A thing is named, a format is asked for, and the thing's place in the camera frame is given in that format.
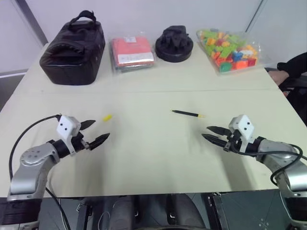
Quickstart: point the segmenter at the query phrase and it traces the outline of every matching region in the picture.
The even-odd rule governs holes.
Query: white wall
[[[0,73],[28,69],[41,49],[10,0],[0,0]]]
[[[107,35],[145,31],[157,39],[170,25],[185,25],[196,39],[201,28],[244,31],[260,0],[27,0],[51,41],[64,23],[93,10]]]
[[[307,50],[307,0],[267,0],[251,31],[278,62]]]

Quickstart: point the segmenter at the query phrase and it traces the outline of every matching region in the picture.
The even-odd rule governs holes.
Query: black sleeve
[[[307,53],[300,54],[287,63],[278,63],[277,69],[286,71],[290,78],[299,78],[302,73],[307,72]]]

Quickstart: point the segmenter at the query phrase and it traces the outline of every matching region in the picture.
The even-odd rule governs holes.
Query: red package
[[[119,67],[154,63],[150,44],[144,36],[115,38],[112,40],[112,50]]]

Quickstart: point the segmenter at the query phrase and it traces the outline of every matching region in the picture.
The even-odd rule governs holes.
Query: pen
[[[184,114],[184,115],[188,115],[188,116],[205,117],[204,115],[201,115],[201,114],[194,114],[194,113],[184,112],[184,111],[180,111],[180,110],[172,110],[172,112],[174,112],[176,114]]]

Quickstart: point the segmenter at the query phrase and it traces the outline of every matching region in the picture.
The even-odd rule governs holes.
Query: white table
[[[8,157],[19,134],[36,120],[57,113],[79,121],[96,119],[83,132],[87,141],[111,133],[94,151],[68,156],[53,168],[48,187],[57,196],[274,188],[264,165],[224,152],[201,133],[210,133],[207,126],[227,127],[232,117],[247,114],[255,126],[254,137],[293,143],[306,153],[304,123],[264,70],[216,76],[197,46],[190,59],[181,63],[185,68],[160,60],[161,66],[155,69],[113,76],[105,52],[97,81],[81,87],[52,84],[36,62],[0,112],[0,196],[6,196],[9,189]],[[178,71],[175,80],[172,71],[177,69],[184,71]],[[169,75],[162,84],[166,72]],[[174,114],[172,109],[206,118]],[[113,118],[103,122],[107,114]],[[55,120],[48,121],[25,135],[15,152],[15,170],[24,150],[57,139],[56,125]]]

